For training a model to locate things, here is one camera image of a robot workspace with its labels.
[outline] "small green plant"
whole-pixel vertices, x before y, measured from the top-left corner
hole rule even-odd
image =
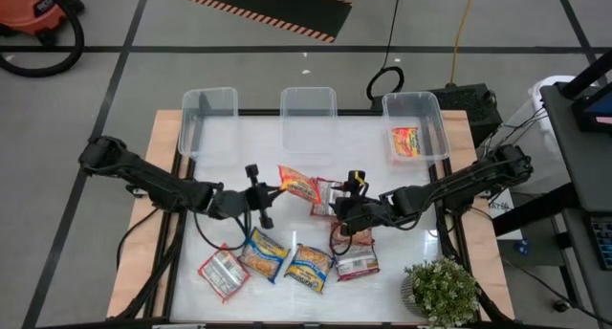
[[[433,326],[449,328],[476,320],[480,290],[463,267],[444,257],[404,271],[412,279],[409,300]]]

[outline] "snack bag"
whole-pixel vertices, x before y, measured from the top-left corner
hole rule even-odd
[[[285,272],[295,280],[323,294],[323,285],[334,265],[334,258],[319,249],[297,245],[294,259]]]
[[[347,193],[341,190],[332,189],[334,186],[342,186],[342,182],[327,181],[317,177],[317,189],[321,197],[321,203],[313,204],[310,210],[311,215],[336,216],[329,204],[334,204],[337,197],[346,196]]]
[[[393,146],[395,153],[403,157],[415,157],[421,155],[419,147],[419,136],[417,135],[419,128],[393,128]]]
[[[280,271],[280,267],[289,254],[289,249],[281,247],[270,237],[253,228],[247,245],[242,250],[238,260],[247,267],[253,268],[260,274],[266,276],[271,283]]]
[[[338,244],[334,250],[344,252],[346,243]],[[351,280],[359,276],[370,275],[381,271],[379,260],[374,253],[374,246],[352,245],[347,253],[336,256],[338,281]]]
[[[214,292],[226,302],[233,296],[242,285],[247,282],[251,275],[242,267],[233,253],[229,251],[215,252],[198,270],[198,274],[203,277]]]
[[[280,174],[280,190],[288,190],[293,195],[308,200],[315,204],[321,203],[321,196],[318,193],[317,183],[310,177],[303,175],[290,167],[278,166]]]
[[[348,243],[349,236],[345,236],[340,234],[340,222],[335,221],[332,223],[332,245],[336,246],[340,243]],[[361,245],[372,245],[374,244],[374,238],[372,238],[372,228],[367,228],[365,230],[358,231],[353,234],[353,240],[351,244],[361,244]]]

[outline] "plastic container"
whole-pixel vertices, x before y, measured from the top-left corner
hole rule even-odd
[[[382,109],[392,163],[448,157],[447,136],[435,95],[429,92],[387,94],[382,98]],[[401,138],[406,133],[407,151]]]
[[[287,88],[280,96],[280,116],[282,148],[292,162],[329,162],[338,117],[334,89]]]
[[[179,152],[200,165],[228,165],[238,156],[238,92],[190,90],[183,96]]]

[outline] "yellow and black striped mat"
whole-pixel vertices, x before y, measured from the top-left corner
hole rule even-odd
[[[348,13],[345,0],[191,0],[293,33],[332,43]]]

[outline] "gray floor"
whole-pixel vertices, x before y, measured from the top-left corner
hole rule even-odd
[[[139,0],[82,1],[87,6],[81,17],[86,43],[103,53],[86,53],[73,70],[47,79],[0,73],[0,143],[5,146],[0,153],[0,199],[5,204],[0,215],[2,328],[21,326],[28,311],[75,182],[77,155],[105,95],[112,106],[103,133],[121,137],[143,153],[156,110],[180,108],[189,89],[232,86],[240,94],[241,107],[276,108],[286,87],[331,86],[338,92],[340,108],[367,108],[365,85],[383,63],[383,53],[362,53],[357,47],[311,53],[309,46],[326,44],[186,0],[146,0],[140,24],[134,27],[133,46],[160,48],[148,50],[152,53],[132,48],[128,55],[120,46],[129,36]],[[384,46],[394,0],[350,1],[353,9],[332,46]],[[598,48],[595,52],[612,46],[609,0],[569,1],[588,42]],[[448,82],[451,46],[465,3],[401,0],[392,44],[405,47],[405,53],[392,53],[389,64],[404,68],[406,91]],[[69,30],[61,34],[61,45],[72,41]],[[27,36],[0,38],[2,46],[36,43]],[[527,89],[536,81],[574,75],[588,64],[583,54],[588,50],[580,45],[560,0],[474,0],[462,45],[482,48],[459,54],[456,82],[487,83],[497,94],[503,118],[527,99]],[[210,48],[164,48],[171,46]],[[236,49],[215,49],[223,46]],[[277,49],[262,53],[249,46]],[[288,51],[283,46],[304,47]],[[121,51],[127,56],[124,65]],[[3,56],[33,66],[63,55],[12,50]],[[114,73],[120,76],[116,92],[112,83],[109,86]],[[393,80],[382,79],[375,92],[388,90]],[[121,182],[87,181],[37,325],[104,318],[114,282],[115,248],[131,204]],[[552,296],[520,272],[506,272],[519,319],[593,327],[576,311],[552,313]],[[562,289],[557,270],[536,272]]]

